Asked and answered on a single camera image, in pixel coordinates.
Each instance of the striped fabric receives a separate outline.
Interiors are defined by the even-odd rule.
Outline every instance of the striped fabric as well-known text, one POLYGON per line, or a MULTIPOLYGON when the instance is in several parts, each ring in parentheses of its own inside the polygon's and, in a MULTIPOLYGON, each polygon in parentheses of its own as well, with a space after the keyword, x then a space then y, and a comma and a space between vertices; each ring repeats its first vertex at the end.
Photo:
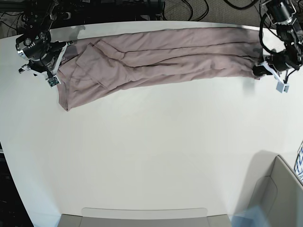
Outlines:
POLYGON ((294 171, 303 182, 303 142, 298 151, 298 158, 295 162, 294 171))

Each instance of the gray carpet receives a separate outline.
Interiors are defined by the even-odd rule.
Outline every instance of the gray carpet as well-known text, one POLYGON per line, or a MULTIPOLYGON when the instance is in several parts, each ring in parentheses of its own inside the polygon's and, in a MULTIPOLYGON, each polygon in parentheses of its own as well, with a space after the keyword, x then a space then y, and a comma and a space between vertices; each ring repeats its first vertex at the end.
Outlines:
MULTIPOLYGON (((260 19, 257 9, 258 3, 247 10, 236 10, 227 5, 223 0, 206 0, 209 5, 209 12, 203 22, 227 23, 237 25, 259 26, 260 19)), ((252 0, 229 0, 232 4, 242 7, 248 5, 252 0)), ((206 10, 204 0, 188 0, 192 5, 194 15, 192 20, 198 18, 206 10)), ((166 0, 165 17, 167 20, 188 20, 190 10, 181 0, 166 0)), ((6 16, 11 22, 15 17, 6 16)), ((0 25, 0 38, 16 35, 13 29, 8 31, 5 25, 0 25)))

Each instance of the black cable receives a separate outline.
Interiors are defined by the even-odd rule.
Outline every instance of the black cable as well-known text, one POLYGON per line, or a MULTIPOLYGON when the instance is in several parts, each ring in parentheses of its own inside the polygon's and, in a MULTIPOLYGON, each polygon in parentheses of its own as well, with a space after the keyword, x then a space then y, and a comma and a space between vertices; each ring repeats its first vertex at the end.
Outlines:
POLYGON ((166 17, 165 17, 165 15, 164 15, 165 5, 166 5, 166 3, 164 2, 164 5, 163 5, 163 12, 162 12, 163 20, 167 20, 166 17))
MULTIPOLYGON (((183 3, 185 3, 188 6, 189 10, 190 10, 190 16, 189 16, 189 19, 187 20, 187 21, 190 21, 191 18, 193 17, 193 15, 194 15, 193 7, 191 6, 191 4, 187 0, 181 0, 181 1, 183 3)), ((166 2, 164 2, 164 4, 163 4, 163 12, 162 12, 163 20, 167 20, 167 18, 165 17, 165 14, 164 14, 165 6, 166 6, 166 2)))
POLYGON ((302 12, 301 5, 300 5, 300 2, 301 2, 301 1, 303 1, 303 0, 299 0, 299 1, 298 1, 298 7, 299 7, 299 10, 300 10, 300 12, 298 12, 299 14, 302 12))
POLYGON ((23 14, 22 17, 21 17, 21 20, 22 20, 23 22, 27 22, 27 16, 26 16, 25 14, 23 14))
POLYGON ((278 55, 277 52, 271 51, 270 49, 268 49, 265 44, 263 43, 263 26, 266 20, 267 14, 265 13, 262 18, 261 18, 261 22, 260 22, 260 30, 259 30, 259 40, 260 40, 260 44, 263 47, 264 50, 266 50, 268 53, 272 54, 272 55, 278 55))
POLYGON ((253 7, 259 0, 253 0, 253 2, 251 2, 249 5, 247 6, 244 6, 244 7, 238 7, 238 6, 235 6, 233 4, 231 4, 228 0, 223 0, 226 4, 228 4, 230 7, 233 7, 234 9, 237 9, 237 10, 245 10, 245 9, 249 9, 251 7, 253 7))
MULTIPOLYGON (((262 18, 262 15, 261 15, 261 4, 259 4, 259 10, 257 9, 256 5, 254 5, 256 11, 258 12, 259 16, 260 16, 260 19, 262 18)), ((271 28, 271 21, 270 21, 270 24, 267 25, 266 22, 265 22, 265 27, 270 27, 271 28)))
MULTIPOLYGON (((45 43, 44 43, 43 50, 46 50, 47 40, 48 40, 48 38, 49 38, 50 36, 51 36, 51 35, 50 35, 50 32, 48 31, 48 32, 45 34, 45 43)), ((48 78, 50 79, 50 78, 53 77, 53 75, 52 75, 52 73, 50 72, 50 70, 47 68, 47 66, 44 64, 44 62, 43 62, 43 60, 42 60, 43 50, 41 51, 39 60, 40 60, 41 64, 43 65, 44 69, 46 70, 46 73, 47 73, 47 75, 48 75, 48 78)))
POLYGON ((209 12, 209 5, 208 5, 208 3, 207 3, 206 0, 204 0, 204 2, 206 4, 206 10, 205 10, 205 12, 200 17, 198 17, 197 19, 194 19, 194 21, 200 21, 200 20, 202 20, 203 18, 205 18, 207 16, 207 14, 209 12))
POLYGON ((161 0, 158 0, 158 10, 161 13, 161 0))
POLYGON ((265 27, 266 27, 266 28, 267 28, 275 37, 277 37, 278 39, 280 39, 279 36, 277 36, 272 30, 270 30, 269 27, 267 27, 267 25, 265 25, 265 27))
POLYGON ((4 23, 7 27, 10 27, 11 29, 14 29, 15 31, 17 31, 14 27, 12 27, 12 26, 9 26, 8 24, 6 24, 4 21, 0 21, 0 22, 2 22, 2 23, 4 23))
POLYGON ((287 84, 287 82, 288 82, 288 77, 289 77, 290 75, 292 75, 292 74, 294 73, 294 71, 296 71, 296 70, 293 70, 291 73, 289 73, 289 74, 285 77, 285 80, 284 80, 284 83, 285 83, 285 84, 287 84))
POLYGON ((47 11, 46 11, 46 13, 45 13, 45 15, 44 15, 44 18, 43 18, 43 20, 42 20, 42 22, 41 22, 41 24, 40 24, 40 27, 41 27, 41 25, 43 24, 45 18, 49 15, 49 14, 48 14, 48 10, 50 9, 50 7, 51 7, 51 4, 50 4, 50 5, 48 6, 48 8, 47 8, 47 11))
POLYGON ((194 15, 194 10, 191 6, 191 4, 187 1, 187 0, 181 0, 182 2, 184 2, 188 7, 189 7, 189 10, 190 10, 190 17, 187 21, 190 21, 191 18, 193 18, 193 15, 194 15))
POLYGON ((19 34, 19 32, 18 32, 18 23, 19 23, 19 19, 20 19, 21 16, 22 16, 22 14, 20 14, 20 15, 18 16, 18 18, 17 18, 17 24, 16 24, 17 35, 19 34))

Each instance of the metal bracket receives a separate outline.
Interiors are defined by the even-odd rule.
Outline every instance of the metal bracket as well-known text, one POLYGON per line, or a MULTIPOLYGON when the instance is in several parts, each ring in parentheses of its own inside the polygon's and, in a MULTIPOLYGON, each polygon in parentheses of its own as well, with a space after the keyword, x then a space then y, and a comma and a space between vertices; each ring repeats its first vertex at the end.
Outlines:
POLYGON ((276 86, 276 89, 281 92, 281 93, 284 93, 284 92, 288 92, 288 89, 289 89, 289 84, 285 84, 284 81, 281 79, 281 77, 277 74, 277 72, 272 69, 269 65, 268 65, 268 62, 267 61, 264 61, 262 62, 260 65, 264 66, 264 68, 271 72, 271 74, 274 75, 275 79, 278 81, 278 84, 276 86))
POLYGON ((51 71, 51 73, 53 74, 53 77, 52 77, 52 78, 48 78, 48 75, 47 75, 46 71, 44 71, 44 72, 37 72, 37 71, 35 71, 35 70, 32 70, 32 69, 30 68, 30 65, 29 65, 29 64, 23 65, 23 66, 19 69, 19 73, 22 73, 22 72, 24 72, 24 71, 30 71, 30 72, 32 72, 32 73, 35 74, 35 75, 44 76, 45 79, 46 79, 46 81, 48 82, 48 84, 49 84, 51 87, 54 87, 54 86, 56 86, 56 85, 58 85, 58 84, 61 84, 59 78, 57 77, 57 72, 58 72, 60 63, 61 63, 61 61, 62 61, 62 58, 63 58, 63 56, 64 56, 64 54, 65 54, 66 48, 67 48, 67 46, 69 46, 69 45, 71 45, 71 44, 72 44, 72 43, 69 43, 69 42, 68 42, 68 43, 66 43, 66 45, 62 48, 62 50, 61 50, 61 52, 60 52, 60 54, 59 54, 59 56, 58 56, 57 62, 56 62, 56 64, 55 64, 53 70, 51 71))
MULTIPOLYGON (((277 23, 277 22, 273 22, 271 16, 267 13, 267 6, 266 6, 266 4, 268 4, 268 3, 271 2, 271 1, 272 1, 272 0, 265 0, 264 2, 261 2, 260 4, 261 4, 262 8, 264 9, 264 12, 265 12, 265 14, 267 15, 267 17, 269 18, 270 22, 271 22, 273 25, 277 25, 278 23, 277 23)), ((294 12, 291 14, 291 16, 293 16, 294 14, 297 13, 297 10, 295 9, 293 2, 292 2, 291 0, 290 0, 289 2, 290 2, 290 4, 291 4, 290 6, 291 6, 291 7, 293 8, 293 10, 294 10, 294 12)), ((287 24, 288 24, 288 21, 284 21, 284 22, 281 23, 281 24, 287 25, 287 24)))

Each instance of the pink cloth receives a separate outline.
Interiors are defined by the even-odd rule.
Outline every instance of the pink cloth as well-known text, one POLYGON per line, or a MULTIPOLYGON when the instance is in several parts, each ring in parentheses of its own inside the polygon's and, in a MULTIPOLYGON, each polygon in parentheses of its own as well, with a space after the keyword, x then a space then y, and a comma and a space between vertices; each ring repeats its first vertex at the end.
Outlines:
POLYGON ((252 77, 258 31, 191 28, 78 40, 58 76, 66 110, 121 89, 213 77, 252 77))

